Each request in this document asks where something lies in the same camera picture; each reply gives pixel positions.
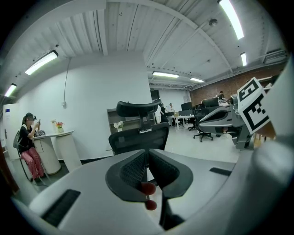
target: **ceiling light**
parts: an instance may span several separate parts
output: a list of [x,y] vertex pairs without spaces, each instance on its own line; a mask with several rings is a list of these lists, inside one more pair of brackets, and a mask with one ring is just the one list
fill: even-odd
[[226,12],[227,16],[229,17],[232,26],[234,27],[235,33],[237,35],[238,40],[244,37],[243,30],[238,19],[238,16],[235,12],[234,7],[232,6],[230,0],[220,0],[219,4]]
[[196,82],[200,82],[200,83],[203,83],[204,82],[203,80],[200,80],[198,78],[191,78],[190,80],[193,80],[193,81],[196,81]]
[[171,74],[171,73],[161,73],[161,72],[156,72],[154,71],[152,73],[153,76],[162,76],[162,77],[169,77],[169,78],[178,78],[179,75],[177,74]]
[[55,50],[52,50],[46,55],[42,56],[40,59],[38,59],[30,68],[28,68],[27,71],[25,71],[25,73],[27,75],[31,75],[38,68],[41,68],[43,65],[50,62],[51,60],[56,59],[57,57],[58,57],[58,53]]
[[12,94],[12,92],[15,90],[16,87],[17,86],[14,83],[12,83],[10,88],[8,89],[8,91],[6,91],[4,96],[9,97]]
[[241,54],[241,58],[242,58],[243,66],[246,66],[247,65],[247,60],[246,60],[246,53],[245,52],[243,52]]

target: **floor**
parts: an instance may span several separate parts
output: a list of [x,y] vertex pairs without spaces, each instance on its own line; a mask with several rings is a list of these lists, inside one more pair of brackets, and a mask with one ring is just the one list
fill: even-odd
[[[175,127],[170,127],[170,133],[165,148],[166,151],[206,160],[237,162],[240,151],[235,148],[231,137],[227,138],[226,135],[216,137],[215,134],[213,134],[213,141],[204,138],[201,143],[199,137],[193,138],[193,136],[197,134],[197,130],[194,129],[189,131],[188,127],[189,126],[185,125],[185,128],[180,128],[179,130],[176,130]],[[45,185],[54,183],[68,173],[65,164],[61,163],[61,171],[55,175],[49,176],[51,182],[47,178],[43,178],[43,182],[37,184],[27,180],[19,160],[10,161],[7,159],[7,164],[20,188],[20,191],[15,197],[25,205],[29,205],[29,203],[47,187]],[[150,196],[150,199],[156,201],[158,204],[156,210],[149,211],[149,214],[156,223],[158,223],[160,219],[161,194],[162,191],[157,187],[156,193]]]

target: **ceiling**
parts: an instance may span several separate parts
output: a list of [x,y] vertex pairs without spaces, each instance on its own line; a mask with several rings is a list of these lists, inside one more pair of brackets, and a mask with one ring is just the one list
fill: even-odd
[[[59,57],[47,67],[83,54],[142,51],[150,87],[178,90],[197,88],[193,77],[207,84],[266,66],[266,54],[285,50],[276,26],[254,0],[231,0],[244,32],[240,40],[217,0],[54,2],[36,5],[7,38],[0,54],[0,94],[11,83],[20,90],[34,77],[24,71],[53,49]],[[214,27],[211,19],[218,22]],[[154,77],[155,70],[180,76]]]

